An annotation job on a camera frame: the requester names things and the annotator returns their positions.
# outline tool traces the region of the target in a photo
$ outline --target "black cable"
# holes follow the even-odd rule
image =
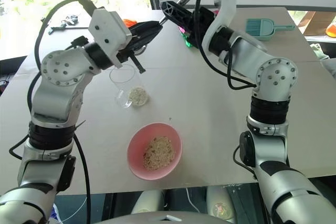
[[[201,6],[201,0],[196,0],[195,15],[194,15],[194,29],[195,29],[195,38],[196,38],[197,47],[200,50],[201,55],[202,55],[204,61],[207,63],[207,65],[212,70],[214,70],[215,72],[219,73],[222,76],[227,77],[227,74],[224,73],[224,72],[222,72],[222,71],[220,71],[219,69],[215,68],[211,64],[211,62],[208,60],[207,56],[205,55],[204,49],[202,47],[202,42],[201,42],[201,32],[200,32],[200,29],[199,29],[200,28],[199,27],[200,26],[199,25],[200,24],[200,21],[199,21],[200,6]],[[247,84],[246,86],[244,86],[244,88],[256,87],[256,85],[254,85],[254,84],[252,84],[252,83],[250,83],[250,82],[248,82],[246,80],[243,80],[243,79],[240,79],[240,78],[236,78],[236,77],[231,77],[231,75],[229,74],[229,80],[228,80],[229,83],[231,82],[231,79]]]
[[[65,50],[69,50],[70,48],[73,48],[74,46],[71,45],[71,46],[68,46]]]
[[[12,148],[9,149],[9,153],[10,153],[13,157],[15,157],[15,158],[17,158],[17,159],[19,159],[19,160],[22,160],[22,157],[19,156],[19,155],[17,155],[16,153],[14,153],[14,150],[15,150],[16,148],[18,148],[20,145],[22,145],[28,138],[29,138],[29,136],[26,135],[20,142],[18,142],[18,143],[15,144]]]
[[[250,173],[252,173],[252,174],[255,176],[254,171],[253,171],[251,168],[249,168],[248,166],[242,164],[241,162],[239,162],[239,161],[236,159],[236,153],[237,153],[238,150],[239,150],[239,146],[237,146],[237,148],[233,151],[233,161],[234,161],[237,165],[241,166],[242,168],[247,169]]]
[[[85,186],[86,186],[86,223],[90,224],[91,223],[91,193],[90,193],[90,180],[89,180],[89,172],[88,172],[88,166],[86,164],[84,152],[82,150],[82,147],[79,143],[79,140],[76,136],[76,134],[73,135],[73,139],[75,140],[75,143],[77,145],[77,149],[80,155],[80,159],[82,160],[83,163],[83,169],[84,169],[84,176],[85,176]]]
[[[38,32],[38,36],[36,38],[35,46],[34,46],[34,55],[35,55],[35,61],[36,61],[36,65],[37,65],[38,70],[41,69],[41,62],[40,62],[40,56],[39,56],[39,47],[40,47],[40,44],[41,44],[41,40],[42,40],[43,34],[44,34],[46,28],[48,27],[49,21],[51,20],[52,16],[55,14],[55,12],[58,9],[60,9],[61,7],[67,5],[67,4],[71,3],[71,2],[77,2],[77,1],[80,1],[80,0],[64,0],[64,1],[60,2],[60,3],[58,3],[57,5],[55,5],[55,7],[53,9],[50,10],[50,12],[48,13],[47,17],[43,20],[41,29]]]
[[[41,72],[37,73],[36,76],[34,77],[34,79],[32,80],[32,82],[30,83],[29,89],[28,89],[28,93],[27,93],[27,104],[28,104],[28,108],[29,111],[31,113],[31,107],[32,107],[32,94],[33,94],[33,89],[34,86],[38,80],[38,78],[40,78],[41,76]]]
[[[33,89],[34,89],[34,86],[38,80],[38,78],[41,76],[41,72],[40,72],[40,69],[41,69],[41,62],[40,62],[40,57],[39,57],[39,46],[41,44],[41,41],[42,41],[42,37],[43,37],[43,34],[46,30],[46,28],[48,27],[48,23],[49,21],[51,20],[52,16],[55,14],[55,12],[60,9],[61,7],[63,7],[64,5],[67,5],[71,2],[80,2],[82,5],[83,5],[83,0],[64,0],[60,3],[58,3],[53,9],[51,9],[51,11],[48,13],[47,17],[44,19],[43,23],[42,23],[42,26],[41,26],[41,29],[38,33],[38,36],[36,38],[36,41],[35,41],[35,46],[34,46],[34,55],[35,55],[35,62],[36,62],[36,65],[37,65],[37,68],[39,70],[39,73],[35,76],[35,78],[32,80],[30,86],[29,86],[29,89],[28,89],[28,93],[27,93],[27,103],[28,103],[28,108],[29,108],[29,111],[31,112],[31,108],[32,108],[32,93],[33,93]],[[89,181],[89,173],[88,173],[88,168],[87,168],[87,164],[86,164],[86,160],[85,160],[85,156],[84,156],[84,152],[81,148],[81,145],[78,141],[78,138],[76,135],[73,136],[73,139],[77,145],[77,148],[78,148],[78,151],[79,151],[79,155],[80,155],[80,158],[82,160],[82,163],[83,163],[83,168],[84,168],[84,175],[85,175],[85,184],[86,184],[86,194],[87,194],[87,224],[90,224],[91,222],[91,193],[90,193],[90,181]],[[18,142],[16,145],[14,145],[10,150],[9,150],[9,153],[19,159],[22,159],[19,155],[15,154],[13,152],[13,150],[17,147],[19,147],[22,143],[24,142],[24,140],[21,140],[20,142]]]
[[[287,158],[286,158],[286,165],[287,165],[288,167],[290,167],[290,165],[289,165],[288,155],[287,155]]]
[[[256,87],[256,85],[252,83],[248,85],[240,86],[240,87],[235,87],[232,85],[231,79],[233,79],[233,77],[231,76],[231,68],[232,68],[232,61],[233,61],[233,53],[232,53],[231,46],[228,47],[228,54],[229,54],[229,60],[227,64],[227,84],[229,85],[229,87],[233,90],[241,90],[241,89]]]

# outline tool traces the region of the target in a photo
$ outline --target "orange bottle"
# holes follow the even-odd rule
[[[329,37],[332,37],[332,38],[336,38],[336,22],[334,23],[331,23],[325,33],[329,36]]]

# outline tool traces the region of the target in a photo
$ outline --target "white cable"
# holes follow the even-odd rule
[[[71,217],[73,217],[76,213],[78,213],[78,211],[84,206],[85,202],[86,202],[86,199],[84,200],[83,204],[77,209],[76,212],[74,212],[70,217],[66,218],[65,220],[61,220],[60,222],[57,222],[56,224],[61,224],[63,223],[64,221],[67,221],[68,219],[70,219]]]
[[[195,207],[195,205],[191,202],[190,197],[189,197],[188,188],[185,188],[185,190],[187,191],[187,197],[188,197],[188,201],[189,201],[190,205],[192,205],[192,207],[195,208],[197,212],[200,212],[199,209],[197,207]]]

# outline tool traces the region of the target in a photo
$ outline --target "tabletop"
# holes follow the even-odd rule
[[[161,16],[161,12],[152,11],[136,20],[159,20]],[[293,23],[284,8],[244,8],[237,10],[231,27],[243,29],[245,19],[253,17],[271,18],[279,24]],[[85,31],[46,36],[41,55],[67,47],[82,34]],[[288,113],[291,166],[308,177],[336,174],[335,81],[322,68],[297,28],[277,33],[265,45],[270,54],[292,59],[299,70]],[[215,56],[209,58],[226,71]],[[150,95],[143,107],[124,109],[115,103],[117,89],[109,79],[108,70],[95,76],[84,92],[78,122],[86,122],[78,128],[77,135],[87,158],[91,192],[253,182],[252,175],[232,161],[240,132],[246,130],[251,90],[230,90],[226,79],[214,73],[195,48],[185,46],[176,25],[171,22],[164,24],[138,59],[147,70],[140,79]],[[0,98],[0,170],[6,176],[0,184],[0,193],[16,186],[19,161],[9,156],[8,149],[27,134],[30,116],[26,93],[35,74],[33,57],[28,56]],[[171,174],[148,182],[131,173],[126,151],[132,135],[153,122],[168,123],[178,131],[183,154]],[[85,181],[76,148],[72,154],[78,157],[76,171],[72,186],[63,194],[84,194]]]

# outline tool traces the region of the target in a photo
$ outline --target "orange object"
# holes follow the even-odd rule
[[[329,37],[332,37],[332,38],[336,38],[336,22],[330,24],[325,33],[329,36]]]
[[[127,27],[134,26],[135,24],[138,23],[137,21],[135,21],[135,20],[130,20],[130,19],[123,19],[122,21],[124,21],[124,24],[125,24]]]

